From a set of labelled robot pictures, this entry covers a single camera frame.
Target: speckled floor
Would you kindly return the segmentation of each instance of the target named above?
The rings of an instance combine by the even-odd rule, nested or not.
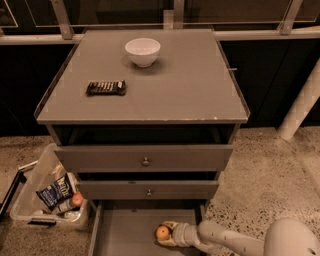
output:
[[[50,142],[50,137],[0,138],[0,200],[17,165],[37,160]],[[289,142],[274,128],[241,129],[234,148],[207,217],[259,239],[272,222],[290,217],[320,239],[320,127],[300,128]],[[0,255],[86,255],[90,230],[30,226],[5,216]],[[216,255],[235,254],[223,248]]]

